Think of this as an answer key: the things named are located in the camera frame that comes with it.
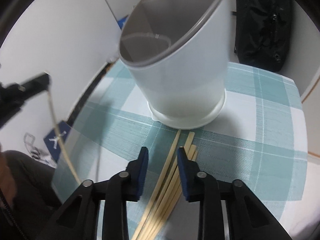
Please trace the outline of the person left hand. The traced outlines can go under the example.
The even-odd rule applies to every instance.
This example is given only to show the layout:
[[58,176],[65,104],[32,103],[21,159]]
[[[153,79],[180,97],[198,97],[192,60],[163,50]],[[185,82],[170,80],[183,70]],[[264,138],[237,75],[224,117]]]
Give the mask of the person left hand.
[[1,150],[1,191],[11,209],[14,208],[14,201],[18,193],[14,168],[11,153],[7,154]]

